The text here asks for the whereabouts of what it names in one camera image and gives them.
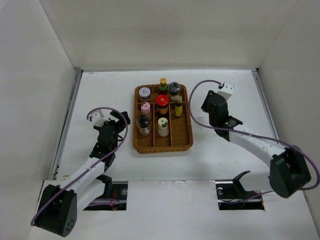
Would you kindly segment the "black-top spice grinder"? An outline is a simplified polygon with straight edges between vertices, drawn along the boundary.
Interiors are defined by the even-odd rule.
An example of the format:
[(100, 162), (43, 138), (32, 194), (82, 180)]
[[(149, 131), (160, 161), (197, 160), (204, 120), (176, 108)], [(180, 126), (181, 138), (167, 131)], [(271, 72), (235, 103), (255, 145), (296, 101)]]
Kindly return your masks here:
[(150, 119), (147, 115), (140, 115), (137, 119), (138, 131), (143, 136), (148, 136), (151, 132)]

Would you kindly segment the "pink-lid spice shaker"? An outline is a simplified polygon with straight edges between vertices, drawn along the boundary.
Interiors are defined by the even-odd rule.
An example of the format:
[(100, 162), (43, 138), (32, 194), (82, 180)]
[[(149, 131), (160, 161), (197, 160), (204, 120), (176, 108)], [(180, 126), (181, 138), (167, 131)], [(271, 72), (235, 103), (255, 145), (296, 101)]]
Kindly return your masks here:
[(151, 105), (149, 102), (144, 102), (141, 105), (140, 110), (143, 115), (146, 115), (150, 120), (152, 119), (153, 113), (152, 113)]

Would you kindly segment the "white-lid brown sauce jar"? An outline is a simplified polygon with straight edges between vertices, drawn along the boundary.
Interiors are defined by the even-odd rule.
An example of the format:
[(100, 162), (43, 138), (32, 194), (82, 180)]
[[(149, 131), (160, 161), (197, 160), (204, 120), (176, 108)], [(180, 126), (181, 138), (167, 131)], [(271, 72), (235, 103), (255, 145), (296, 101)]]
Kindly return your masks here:
[(148, 87), (142, 87), (138, 91), (139, 100), (141, 103), (150, 102), (151, 99), (151, 90)]

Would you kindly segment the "yellow-lid spice shaker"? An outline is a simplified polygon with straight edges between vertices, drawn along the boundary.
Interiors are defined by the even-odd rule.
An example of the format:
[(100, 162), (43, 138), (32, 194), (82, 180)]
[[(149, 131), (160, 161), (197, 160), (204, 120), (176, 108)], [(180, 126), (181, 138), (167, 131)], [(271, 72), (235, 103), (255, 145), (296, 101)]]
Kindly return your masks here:
[(170, 133), (169, 129), (169, 121), (165, 117), (161, 117), (157, 121), (158, 128), (157, 128), (157, 133), (161, 137), (167, 137)]

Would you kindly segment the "red-lid dark sauce jar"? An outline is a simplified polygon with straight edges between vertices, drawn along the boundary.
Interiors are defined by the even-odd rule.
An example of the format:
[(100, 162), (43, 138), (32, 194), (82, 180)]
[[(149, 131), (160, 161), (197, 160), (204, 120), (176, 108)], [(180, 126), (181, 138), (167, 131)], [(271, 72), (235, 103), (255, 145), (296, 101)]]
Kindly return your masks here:
[(165, 94), (160, 94), (156, 97), (155, 103), (156, 103), (157, 115), (160, 118), (167, 116), (169, 112), (169, 103), (170, 103), (169, 97)]

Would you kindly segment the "black-cap pepper grinder jar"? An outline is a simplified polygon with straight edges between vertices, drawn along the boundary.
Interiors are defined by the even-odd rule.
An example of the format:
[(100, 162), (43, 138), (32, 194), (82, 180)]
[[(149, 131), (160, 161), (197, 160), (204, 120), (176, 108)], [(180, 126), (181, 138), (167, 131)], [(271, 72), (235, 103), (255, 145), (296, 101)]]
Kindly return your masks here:
[(177, 96), (180, 93), (181, 86), (178, 82), (171, 82), (168, 85), (169, 99), (171, 102), (175, 102)]

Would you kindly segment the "green-label red sauce bottle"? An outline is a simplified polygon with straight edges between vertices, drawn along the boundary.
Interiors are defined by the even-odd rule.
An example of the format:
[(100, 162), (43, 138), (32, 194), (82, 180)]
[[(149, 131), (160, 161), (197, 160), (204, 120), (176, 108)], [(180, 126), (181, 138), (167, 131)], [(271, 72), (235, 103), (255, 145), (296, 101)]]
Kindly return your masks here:
[(167, 95), (168, 94), (167, 79), (165, 77), (162, 77), (159, 81), (158, 94), (159, 95)]

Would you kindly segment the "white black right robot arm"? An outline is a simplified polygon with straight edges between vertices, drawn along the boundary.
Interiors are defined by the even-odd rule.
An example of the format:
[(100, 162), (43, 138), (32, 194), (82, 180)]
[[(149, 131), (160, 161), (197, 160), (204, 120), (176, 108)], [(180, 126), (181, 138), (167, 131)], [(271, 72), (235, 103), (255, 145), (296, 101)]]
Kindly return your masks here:
[(253, 137), (253, 132), (242, 121), (229, 115), (227, 101), (222, 95), (209, 90), (201, 109), (208, 113), (209, 124), (218, 136), (244, 148), (269, 167), (266, 182), (280, 197), (290, 197), (311, 181), (306, 160), (300, 152)]

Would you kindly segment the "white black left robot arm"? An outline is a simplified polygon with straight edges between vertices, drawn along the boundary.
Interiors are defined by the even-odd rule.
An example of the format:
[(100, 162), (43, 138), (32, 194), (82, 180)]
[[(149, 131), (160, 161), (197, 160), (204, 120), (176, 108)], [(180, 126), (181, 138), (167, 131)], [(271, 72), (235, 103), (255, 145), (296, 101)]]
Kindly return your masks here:
[(98, 131), (97, 142), (85, 163), (60, 184), (47, 185), (42, 192), (38, 209), (30, 225), (61, 237), (67, 237), (76, 225), (78, 213), (96, 198), (112, 195), (112, 178), (105, 175), (124, 143), (131, 120), (126, 111), (109, 108), (114, 119), (104, 119), (101, 108), (91, 110), (86, 118)]

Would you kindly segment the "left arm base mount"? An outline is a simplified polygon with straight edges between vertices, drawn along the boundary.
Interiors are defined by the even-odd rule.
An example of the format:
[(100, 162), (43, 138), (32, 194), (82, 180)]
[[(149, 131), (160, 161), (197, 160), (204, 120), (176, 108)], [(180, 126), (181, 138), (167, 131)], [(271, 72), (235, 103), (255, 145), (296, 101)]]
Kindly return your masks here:
[(104, 192), (84, 208), (84, 211), (125, 211), (129, 183), (113, 181), (110, 176), (104, 174), (96, 179), (104, 184)]

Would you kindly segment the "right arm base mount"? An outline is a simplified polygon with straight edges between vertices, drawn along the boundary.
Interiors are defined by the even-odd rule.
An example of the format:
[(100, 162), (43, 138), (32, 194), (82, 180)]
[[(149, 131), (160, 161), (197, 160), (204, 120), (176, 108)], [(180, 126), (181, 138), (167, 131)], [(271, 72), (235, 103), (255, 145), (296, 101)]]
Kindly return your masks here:
[(249, 172), (244, 171), (233, 179), (222, 179), (215, 182), (220, 211), (265, 210), (262, 196), (257, 196), (261, 191), (247, 191), (240, 183), (240, 179)]

